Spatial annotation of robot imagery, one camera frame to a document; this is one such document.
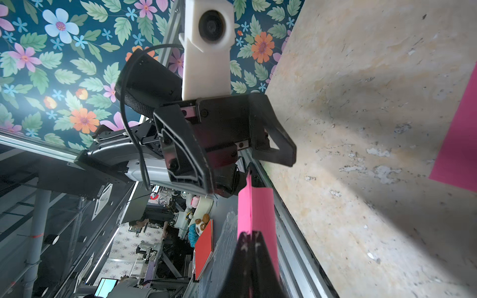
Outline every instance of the green leaf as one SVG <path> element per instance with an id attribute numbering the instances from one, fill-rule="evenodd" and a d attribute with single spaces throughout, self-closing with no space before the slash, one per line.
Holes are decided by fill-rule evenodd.
<path id="1" fill-rule="evenodd" d="M 53 130 L 68 130 L 72 129 L 74 126 L 73 123 L 70 122 L 70 117 L 69 116 L 64 116 L 61 118 L 58 118 L 58 120 L 55 121 L 55 126 L 53 127 Z"/>
<path id="2" fill-rule="evenodd" d="M 111 106 L 111 100 L 104 95 L 95 94 L 91 96 L 86 103 L 92 104 L 96 108 L 107 109 Z"/>
<path id="3" fill-rule="evenodd" d="M 68 146 L 71 148 L 71 149 L 75 149 L 75 150 L 78 150 L 78 151 L 82 151 L 82 150 L 86 150 L 86 148 L 84 148 L 83 146 L 81 146 L 80 144 L 77 144 L 77 143 L 71 143 L 71 142 L 68 142 Z"/>
<path id="4" fill-rule="evenodd" d="M 17 60 L 12 58 L 7 51 L 3 52 L 0 56 L 0 67 L 3 68 L 3 76 L 9 77 L 12 74 L 17 74 Z"/>
<path id="5" fill-rule="evenodd" d="M 99 60 L 99 62 L 103 62 L 103 58 L 101 57 L 101 53 L 99 52 L 98 47 L 89 42 L 88 49 L 90 50 L 90 53 L 93 54 L 96 59 Z"/>
<path id="6" fill-rule="evenodd" d="M 11 0 L 0 0 L 0 3 L 5 4 L 11 12 L 16 12 L 15 6 L 13 6 L 13 3 Z"/>
<path id="7" fill-rule="evenodd" d="M 246 44 L 240 48 L 240 51 L 237 54 L 237 58 L 248 58 L 252 56 L 252 45 Z"/>
<path id="8" fill-rule="evenodd" d="M 84 59 L 83 49 L 82 49 L 81 47 L 75 46 L 74 44 L 75 44 L 74 42 L 70 43 L 71 48 L 73 49 L 73 51 L 78 52 L 78 54 L 80 55 L 80 57 Z"/>
<path id="9" fill-rule="evenodd" d="M 268 30 L 268 33 L 275 38 L 285 38 L 287 36 L 287 26 L 282 23 L 275 24 Z"/>
<path id="10" fill-rule="evenodd" d="M 255 18 L 255 15 L 252 15 L 252 21 L 250 22 L 250 34 L 253 38 L 262 33 L 262 27 L 260 26 L 259 21 Z"/>
<path id="11" fill-rule="evenodd" d="M 66 91 L 66 98 L 65 98 L 65 103 L 66 105 L 70 108 L 70 111 L 73 110 L 78 110 L 83 108 L 83 105 L 81 104 L 81 101 L 71 94 L 69 90 Z"/>
<path id="12" fill-rule="evenodd" d="M 82 134 L 80 133 L 81 143 L 85 144 L 87 148 L 89 148 L 93 144 L 93 137 L 89 134 Z"/>
<path id="13" fill-rule="evenodd" d="M 11 117 L 11 113 L 8 112 L 7 108 L 0 103 L 0 125 L 3 125 L 5 121 L 13 123 L 14 119 Z"/>
<path id="14" fill-rule="evenodd" d="M 291 16 L 294 16 L 300 10 L 301 1 L 300 0 L 289 0 L 287 5 L 287 11 Z"/>
<path id="15" fill-rule="evenodd" d="M 110 12 L 118 12 L 121 10 L 121 3 L 119 0 L 103 0 L 104 6 L 109 8 Z"/>
<path id="16" fill-rule="evenodd" d="M 35 51 L 41 51 L 44 47 L 46 47 L 45 42 L 48 39 L 48 35 L 42 34 L 38 35 L 36 32 L 34 33 L 27 33 L 20 37 L 20 44 L 24 48 L 32 47 Z"/>
<path id="17" fill-rule="evenodd" d="M 234 88 L 235 92 L 237 93 L 245 93 L 247 92 L 247 86 L 239 81 L 236 82 L 230 82 L 232 84 L 232 87 Z"/>
<path id="18" fill-rule="evenodd" d="M 34 99 L 34 98 L 31 98 L 31 97 L 26 97 L 26 96 L 25 96 L 25 99 L 28 101 L 28 103 L 32 107 L 37 108 L 39 110 L 42 110 L 43 112 L 45 111 L 45 108 L 41 105 L 41 103 L 38 99 Z"/>
<path id="19" fill-rule="evenodd" d="M 230 60 L 230 72 L 239 78 L 242 77 L 242 68 L 240 64 L 237 63 L 237 60 Z"/>
<path id="20" fill-rule="evenodd" d="M 40 61 L 41 64 L 48 68 L 53 69 L 58 67 L 61 64 L 61 59 L 63 58 L 63 53 L 56 53 L 55 52 L 45 52 L 40 54 Z"/>
<path id="21" fill-rule="evenodd" d="M 41 126 L 43 125 L 40 112 L 26 116 L 21 122 L 21 125 L 23 129 L 36 129 L 37 131 L 40 130 Z"/>
<path id="22" fill-rule="evenodd" d="M 116 23 L 114 24 L 114 27 L 116 29 L 114 30 L 114 33 L 118 36 L 119 43 L 123 45 L 124 41 L 128 40 L 131 35 L 131 22 L 123 17 L 116 18 L 115 21 Z"/>
<path id="23" fill-rule="evenodd" d="M 141 34 L 146 37 L 147 41 L 152 43 L 152 36 L 154 35 L 152 20 L 149 18 L 137 18 L 137 27 L 141 31 Z"/>
<path id="24" fill-rule="evenodd" d="M 1 93 L 1 95 L 3 96 L 3 99 L 4 99 L 6 102 L 10 103 L 14 108 L 16 108 L 16 109 L 20 108 L 20 106 L 18 106 L 18 102 L 17 102 L 17 100 L 15 99 L 15 97 L 13 97 L 13 96 L 11 96 L 11 95 L 9 95 L 9 94 L 5 94 L 5 93 L 3 93 L 3 92 Z"/>
<path id="25" fill-rule="evenodd" d="M 156 21 L 157 21 L 156 26 L 159 29 L 159 32 L 161 33 L 161 35 L 164 36 L 165 33 L 166 33 L 166 29 L 167 29 L 167 20 L 166 20 L 166 18 L 163 18 L 158 14 L 155 14 L 154 16 L 155 16 Z"/>
<path id="26" fill-rule="evenodd" d="M 28 72 L 30 76 L 30 81 L 33 83 L 33 86 L 38 88 L 40 94 L 45 93 L 46 88 L 48 88 L 48 82 L 50 81 L 46 76 L 46 72 L 43 69 L 37 68 L 35 72 Z"/>
<path id="27" fill-rule="evenodd" d="M 271 16 L 272 19 L 281 22 L 285 18 L 285 10 L 283 9 L 283 7 L 277 6 L 269 10 L 269 12 L 267 12 L 267 15 Z"/>
<path id="28" fill-rule="evenodd" d="M 260 63 L 255 61 L 255 74 L 260 81 L 268 79 L 268 70 Z"/>
<path id="29" fill-rule="evenodd" d="M 121 73 L 118 70 L 119 67 L 119 62 L 115 62 L 111 65 L 108 65 L 106 69 L 104 70 L 104 75 L 103 79 L 108 83 L 108 85 L 111 85 L 112 83 L 116 83 L 118 80 L 119 74 Z"/>
<path id="30" fill-rule="evenodd" d="M 121 48 L 120 46 L 115 45 L 115 44 L 111 44 L 110 42 L 105 42 L 105 43 L 101 44 L 100 47 L 102 47 L 104 50 L 106 50 L 108 52 L 112 52 L 112 51 L 115 51 L 115 50 L 118 50 L 118 49 Z"/>
<path id="31" fill-rule="evenodd" d="M 247 83 L 249 87 L 253 87 L 257 85 L 257 78 L 251 72 L 248 72 L 245 70 L 243 74 L 244 74 L 243 77 L 245 79 L 245 83 Z"/>
<path id="32" fill-rule="evenodd" d="M 49 134 L 46 134 L 43 139 L 45 139 L 45 141 L 49 142 L 49 143 L 53 143 L 53 144 L 57 144 L 57 145 L 60 145 L 60 146 L 64 146 L 64 141 L 57 135 L 55 135 L 54 133 L 49 133 Z"/>
<path id="33" fill-rule="evenodd" d="M 234 12 L 237 21 L 240 20 L 242 15 L 245 13 L 245 8 L 247 8 L 245 0 L 234 0 Z"/>
<path id="34" fill-rule="evenodd" d="M 96 74 L 96 65 L 89 61 L 88 59 L 73 59 L 70 61 L 74 65 L 76 65 L 76 68 L 88 75 L 94 75 Z"/>
<path id="35" fill-rule="evenodd" d="M 88 18 L 87 14 L 82 14 L 82 15 L 75 14 L 74 16 L 71 17 L 70 22 L 73 22 L 78 26 L 83 26 L 87 18 Z"/>
<path id="36" fill-rule="evenodd" d="M 103 90 L 103 82 L 98 78 L 87 78 L 80 83 L 80 87 L 86 88 L 89 91 L 99 92 Z"/>
<path id="37" fill-rule="evenodd" d="M 29 3 L 27 0 L 23 0 L 23 6 L 25 7 L 25 12 L 31 16 L 31 19 L 35 24 L 38 24 L 38 16 L 36 15 L 36 8 Z"/>
<path id="38" fill-rule="evenodd" d="M 100 34 L 101 34 L 100 29 L 97 29 L 97 30 L 94 30 L 94 31 L 88 30 L 84 34 L 84 39 L 87 40 L 87 41 L 96 41 L 96 39 L 98 38 L 98 36 Z"/>
<path id="39" fill-rule="evenodd" d="M 33 85 L 31 85 L 31 84 L 28 84 L 28 85 L 18 84 L 18 85 L 15 86 L 15 90 L 18 91 L 18 93 L 21 93 L 21 94 L 26 94 L 32 88 L 33 88 Z"/>
<path id="40" fill-rule="evenodd" d="M 265 11 L 270 6 L 270 3 L 265 0 L 252 0 L 252 8 L 254 11 Z"/>
<path id="41" fill-rule="evenodd" d="M 61 84 L 73 84 L 81 78 L 80 75 L 66 69 L 58 69 L 55 71 L 55 77 Z"/>
<path id="42" fill-rule="evenodd" d="M 108 19 L 108 12 L 103 5 L 88 1 L 88 3 L 80 1 L 81 5 L 86 9 L 88 15 L 100 23 L 105 22 Z"/>
<path id="43" fill-rule="evenodd" d="M 68 110 L 58 110 L 57 112 L 60 113 L 63 116 L 70 116 L 71 115 L 71 112 L 68 111 Z"/>
<path id="44" fill-rule="evenodd" d="M 108 112 L 106 110 L 101 110 L 101 109 L 94 110 L 93 113 L 96 114 L 96 119 L 98 119 L 98 120 L 103 120 L 103 119 L 108 118 L 108 116 L 111 116 L 110 112 Z"/>
<path id="45" fill-rule="evenodd" d="M 250 34 L 245 34 L 244 40 L 249 44 L 254 44 L 255 43 L 255 38 L 253 36 L 251 36 Z"/>

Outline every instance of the pink flower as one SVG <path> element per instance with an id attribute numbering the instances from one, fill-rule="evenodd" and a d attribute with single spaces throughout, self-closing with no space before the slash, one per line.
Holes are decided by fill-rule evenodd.
<path id="1" fill-rule="evenodd" d="M 169 57 L 169 63 L 172 63 L 172 65 L 169 65 L 169 70 L 176 72 L 176 70 L 179 69 L 179 76 L 182 77 L 184 74 L 184 53 L 182 53 L 181 56 L 179 49 L 172 49 L 172 55 Z"/>
<path id="2" fill-rule="evenodd" d="M 6 17 L 8 14 L 8 7 L 5 5 L 0 5 L 0 17 Z M 15 28 L 13 25 L 5 20 L 5 19 L 0 19 L 0 27 L 5 29 L 6 31 L 15 31 Z"/>
<path id="3" fill-rule="evenodd" d="M 152 0 L 139 0 L 139 3 L 134 3 L 134 6 L 141 10 L 139 17 L 143 18 L 147 15 L 147 18 L 152 20 L 152 13 L 157 12 L 157 8 L 151 6 Z"/>
<path id="4" fill-rule="evenodd" d="M 278 63 L 278 61 L 280 61 L 280 58 L 281 58 L 281 54 L 280 53 L 274 53 L 273 54 L 273 59 Z M 271 68 L 271 71 L 270 71 L 270 78 L 269 79 L 266 79 L 265 80 L 265 83 L 267 84 L 270 84 L 270 80 L 273 76 L 273 73 L 275 72 L 275 69 L 277 68 L 276 65 L 274 65 L 272 68 Z"/>
<path id="5" fill-rule="evenodd" d="M 106 97 L 111 98 L 112 102 L 116 102 L 116 90 L 114 90 L 114 87 L 116 86 L 116 83 L 112 83 L 111 87 L 104 85 L 104 89 L 107 91 L 103 95 Z"/>
<path id="6" fill-rule="evenodd" d="M 169 4 L 169 1 L 167 0 L 156 0 L 157 7 L 162 11 L 166 11 L 167 5 Z"/>
<path id="7" fill-rule="evenodd" d="M 112 129 L 114 132 L 117 132 L 118 130 L 124 129 L 123 120 L 121 119 L 121 113 L 120 112 L 116 112 L 116 114 L 114 114 L 113 119 L 114 119 L 114 123 L 116 125 L 114 125 L 109 120 L 100 121 L 99 124 L 106 125 L 109 129 Z M 133 126 L 138 125 L 139 122 L 129 121 L 127 124 L 129 125 L 129 127 L 133 127 Z"/>
<path id="8" fill-rule="evenodd" d="M 17 67 L 18 69 L 22 69 L 27 65 L 27 68 L 31 72 L 35 72 L 34 64 L 41 64 L 40 59 L 32 57 L 35 54 L 35 50 L 32 47 L 28 47 L 25 51 L 23 47 L 19 43 L 15 43 L 15 49 L 17 51 L 10 51 L 8 54 L 10 57 L 18 59 L 17 60 Z"/>
<path id="9" fill-rule="evenodd" d="M 8 130 L 9 132 L 12 132 L 12 133 L 23 134 L 21 132 L 21 125 L 13 125 L 13 123 L 10 123 L 9 121 L 5 121 L 3 125 L 0 125 L 0 129 Z"/>
<path id="10" fill-rule="evenodd" d="M 283 50 L 285 49 L 285 46 L 287 45 L 288 43 L 288 38 L 290 38 L 290 34 L 291 34 L 291 30 L 288 30 L 287 31 L 287 38 L 285 38 L 285 41 L 283 42 L 283 44 L 281 45 L 281 52 L 283 52 Z"/>

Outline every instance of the red book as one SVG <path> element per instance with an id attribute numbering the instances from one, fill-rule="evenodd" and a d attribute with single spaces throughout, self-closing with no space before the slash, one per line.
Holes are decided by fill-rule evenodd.
<path id="1" fill-rule="evenodd" d="M 202 277 L 205 267 L 212 258 L 214 252 L 213 232 L 214 220 L 211 219 L 196 242 L 196 280 Z"/>

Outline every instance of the black cable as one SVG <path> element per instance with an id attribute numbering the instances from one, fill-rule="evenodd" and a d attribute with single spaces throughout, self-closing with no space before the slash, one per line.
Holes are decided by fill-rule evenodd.
<path id="1" fill-rule="evenodd" d="M 152 46 L 150 48 L 147 48 L 147 50 L 144 50 L 134 61 L 132 61 L 132 65 L 126 69 L 126 73 L 124 74 L 123 80 L 121 82 L 121 94 L 119 96 L 119 104 L 120 104 L 120 111 L 121 111 L 121 120 L 123 120 L 123 125 L 124 128 L 126 129 L 126 132 L 131 139 L 131 141 L 134 144 L 134 147 L 136 147 L 138 153 L 139 153 L 139 167 L 141 169 L 141 177 L 144 182 L 144 187 L 146 190 L 151 190 L 151 183 L 149 181 L 149 174 L 147 173 L 147 167 L 144 161 L 144 154 L 143 154 L 143 149 L 141 148 L 141 145 L 139 144 L 137 138 L 135 135 L 133 135 L 133 132 L 131 131 L 131 128 L 129 127 L 127 123 L 127 118 L 126 118 L 126 107 L 124 106 L 124 96 L 126 93 L 126 86 L 127 86 L 127 81 L 129 80 L 129 75 L 131 74 L 131 71 L 133 69 L 134 64 L 138 62 L 142 56 L 146 55 L 147 53 L 151 51 L 155 51 L 158 49 L 162 48 L 180 48 L 182 49 L 182 45 L 180 44 L 174 44 L 174 43 L 166 43 L 166 44 L 159 44 Z"/>

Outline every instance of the person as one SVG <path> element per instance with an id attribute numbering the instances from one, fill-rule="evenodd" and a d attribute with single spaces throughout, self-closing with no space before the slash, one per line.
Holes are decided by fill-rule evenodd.
<path id="1" fill-rule="evenodd" d="M 153 288 L 135 288 L 137 283 L 138 280 L 135 277 L 123 276 L 106 298 L 169 298 L 168 291 L 158 291 Z"/>

